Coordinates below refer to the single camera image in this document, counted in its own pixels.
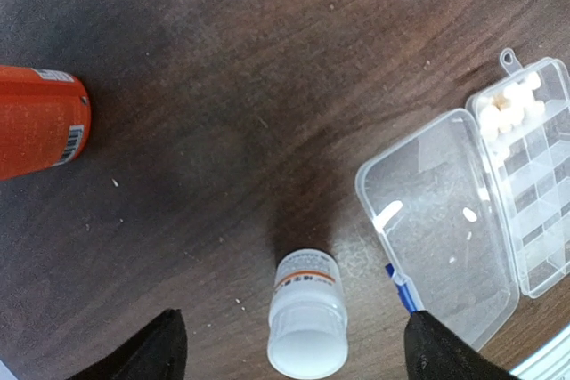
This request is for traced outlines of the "clear plastic pill organizer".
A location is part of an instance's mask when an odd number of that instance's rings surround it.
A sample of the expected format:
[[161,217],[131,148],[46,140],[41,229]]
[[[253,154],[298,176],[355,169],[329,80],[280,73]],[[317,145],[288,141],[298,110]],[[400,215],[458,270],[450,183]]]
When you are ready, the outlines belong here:
[[[409,311],[431,312],[475,349],[569,273],[569,73],[545,57],[365,162],[355,190]],[[537,72],[545,112],[485,141],[477,102]]]

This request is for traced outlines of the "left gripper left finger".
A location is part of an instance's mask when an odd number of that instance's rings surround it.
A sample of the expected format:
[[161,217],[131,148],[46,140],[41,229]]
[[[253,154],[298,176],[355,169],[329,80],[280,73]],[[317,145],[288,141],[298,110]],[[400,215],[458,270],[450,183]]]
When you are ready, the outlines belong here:
[[183,379],[187,333],[179,310],[167,309],[74,379]]

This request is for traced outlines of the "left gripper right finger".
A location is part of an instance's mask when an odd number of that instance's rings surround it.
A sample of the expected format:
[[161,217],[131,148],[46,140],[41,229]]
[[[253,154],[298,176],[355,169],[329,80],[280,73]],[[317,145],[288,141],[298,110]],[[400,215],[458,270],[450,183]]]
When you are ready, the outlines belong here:
[[404,329],[409,379],[517,379],[457,337],[428,311],[415,311]]

